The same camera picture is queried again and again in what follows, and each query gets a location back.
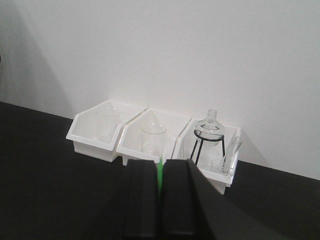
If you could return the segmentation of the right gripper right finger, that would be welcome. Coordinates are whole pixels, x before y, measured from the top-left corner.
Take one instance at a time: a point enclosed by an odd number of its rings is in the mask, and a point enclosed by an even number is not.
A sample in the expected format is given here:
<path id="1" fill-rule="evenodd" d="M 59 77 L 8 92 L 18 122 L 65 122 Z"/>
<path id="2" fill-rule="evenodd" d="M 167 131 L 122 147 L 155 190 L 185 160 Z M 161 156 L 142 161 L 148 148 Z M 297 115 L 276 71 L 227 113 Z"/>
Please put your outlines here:
<path id="1" fill-rule="evenodd" d="M 188 160 L 163 166 L 161 230 L 165 238 L 223 238 L 223 196 Z"/>

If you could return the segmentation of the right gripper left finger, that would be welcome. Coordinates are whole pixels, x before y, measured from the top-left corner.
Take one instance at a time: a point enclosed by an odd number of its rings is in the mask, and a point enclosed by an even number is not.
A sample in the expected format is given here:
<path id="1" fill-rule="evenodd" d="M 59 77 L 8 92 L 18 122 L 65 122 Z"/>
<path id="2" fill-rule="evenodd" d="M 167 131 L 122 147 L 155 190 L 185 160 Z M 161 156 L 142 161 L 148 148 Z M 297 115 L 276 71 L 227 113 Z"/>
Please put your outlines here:
<path id="1" fill-rule="evenodd" d="M 156 237 L 158 235 L 157 167 L 150 160 L 130 159 L 131 170 L 125 237 Z"/>

